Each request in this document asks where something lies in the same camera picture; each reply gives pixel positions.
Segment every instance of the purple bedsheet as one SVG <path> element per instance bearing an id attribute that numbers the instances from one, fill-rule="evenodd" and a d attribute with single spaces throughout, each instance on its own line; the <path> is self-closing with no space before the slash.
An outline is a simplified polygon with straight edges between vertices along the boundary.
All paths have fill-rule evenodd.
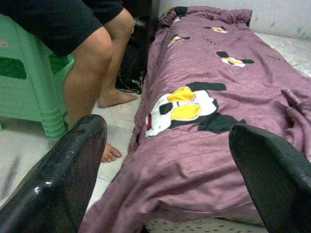
<path id="1" fill-rule="evenodd" d="M 247 27 L 250 17 L 189 7 L 160 21 L 129 154 L 81 233 L 135 233 L 154 218 L 257 215 L 229 152 L 236 122 L 283 136 L 310 159 L 311 80 Z"/>

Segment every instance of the person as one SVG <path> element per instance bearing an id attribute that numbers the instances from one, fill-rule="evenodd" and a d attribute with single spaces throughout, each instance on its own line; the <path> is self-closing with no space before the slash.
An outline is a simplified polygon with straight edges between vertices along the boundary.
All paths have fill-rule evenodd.
<path id="1" fill-rule="evenodd" d="M 69 125 L 98 106 L 130 102 L 137 97 L 115 89 L 126 45 L 134 27 L 120 0 L 2 0 L 0 13 L 38 36 L 56 55 L 72 54 L 64 99 Z M 102 162 L 121 153 L 107 144 Z"/>

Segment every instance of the green plastic stool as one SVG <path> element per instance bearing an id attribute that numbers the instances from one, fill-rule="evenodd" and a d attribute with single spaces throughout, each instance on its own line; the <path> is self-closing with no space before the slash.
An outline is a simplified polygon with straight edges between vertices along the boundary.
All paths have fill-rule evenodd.
<path id="1" fill-rule="evenodd" d="M 73 62 L 0 14 L 0 116 L 40 121 L 47 138 L 58 140 L 66 132 L 63 86 Z"/>

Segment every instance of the wrinkled fabric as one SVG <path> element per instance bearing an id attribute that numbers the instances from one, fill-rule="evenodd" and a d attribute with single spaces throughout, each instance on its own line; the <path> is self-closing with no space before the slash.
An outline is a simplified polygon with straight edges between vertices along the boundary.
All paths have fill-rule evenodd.
<path id="1" fill-rule="evenodd" d="M 247 27 L 251 11 L 189 7 L 173 23 L 177 17 L 173 10 L 160 21 L 129 154 L 86 214 L 81 233 L 135 233 L 154 218 L 179 222 L 258 215 L 231 157 L 228 132 L 187 124 L 145 137 L 154 104 L 187 84 L 224 84 L 225 91 L 208 91 L 218 113 L 283 136 L 310 156 L 311 79 Z M 241 60 L 245 65 L 233 65 Z"/>

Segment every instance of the tiled floor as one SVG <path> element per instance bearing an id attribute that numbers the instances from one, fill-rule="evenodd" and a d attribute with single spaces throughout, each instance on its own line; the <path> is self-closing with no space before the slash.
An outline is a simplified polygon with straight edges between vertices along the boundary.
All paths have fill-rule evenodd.
<path id="1" fill-rule="evenodd" d="M 101 197 L 118 173 L 127 154 L 127 146 L 134 127 L 134 115 L 140 103 L 136 101 L 100 109 L 95 105 L 93 114 L 101 115 L 108 124 L 107 141 L 119 149 L 123 157 L 101 164 L 89 206 Z M 0 117 L 4 131 L 0 133 L 0 204 L 16 188 L 31 167 L 53 146 L 45 137 L 41 123 Z"/>

